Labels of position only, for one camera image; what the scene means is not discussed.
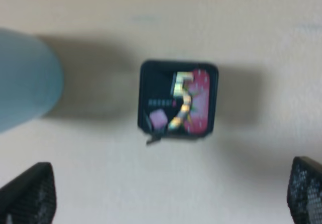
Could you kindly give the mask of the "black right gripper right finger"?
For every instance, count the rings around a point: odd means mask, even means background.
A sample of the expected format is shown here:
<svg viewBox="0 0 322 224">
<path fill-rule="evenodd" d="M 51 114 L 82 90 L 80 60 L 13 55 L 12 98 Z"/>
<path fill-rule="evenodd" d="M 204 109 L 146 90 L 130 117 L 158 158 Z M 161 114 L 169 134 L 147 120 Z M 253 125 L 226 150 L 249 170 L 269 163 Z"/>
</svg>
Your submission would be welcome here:
<svg viewBox="0 0 322 224">
<path fill-rule="evenodd" d="M 321 223 L 321 164 L 295 157 L 287 189 L 287 204 L 294 223 Z"/>
</svg>

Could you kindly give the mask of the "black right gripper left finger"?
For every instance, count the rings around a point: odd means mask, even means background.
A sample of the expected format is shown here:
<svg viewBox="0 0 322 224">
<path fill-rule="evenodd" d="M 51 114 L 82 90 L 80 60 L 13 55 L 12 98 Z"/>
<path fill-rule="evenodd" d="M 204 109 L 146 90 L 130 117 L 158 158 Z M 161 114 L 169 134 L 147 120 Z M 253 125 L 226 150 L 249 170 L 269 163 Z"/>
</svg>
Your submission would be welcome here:
<svg viewBox="0 0 322 224">
<path fill-rule="evenodd" d="M 52 223 L 57 209 L 52 164 L 39 162 L 1 188 L 1 223 Z"/>
</svg>

